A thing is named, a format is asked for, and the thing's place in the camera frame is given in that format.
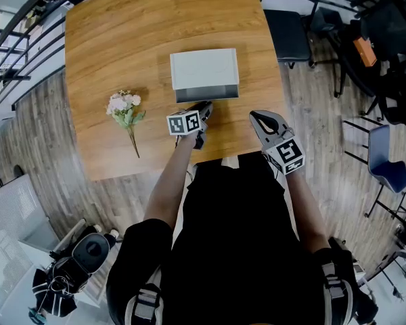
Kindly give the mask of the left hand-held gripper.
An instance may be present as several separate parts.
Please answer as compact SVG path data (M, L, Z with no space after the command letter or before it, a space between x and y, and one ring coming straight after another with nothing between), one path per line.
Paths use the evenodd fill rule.
M189 107L186 111L177 112L166 117L169 135L180 137L197 132L194 149L201 150L206 141L205 121L212 114L212 102L202 101Z

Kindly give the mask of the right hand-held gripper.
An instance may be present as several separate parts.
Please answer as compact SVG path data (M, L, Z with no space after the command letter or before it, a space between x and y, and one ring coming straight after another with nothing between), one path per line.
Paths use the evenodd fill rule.
M252 110L250 122L263 145L265 158L283 175L297 171L305 164L302 144L282 115L268 110ZM274 134L281 134L271 140Z

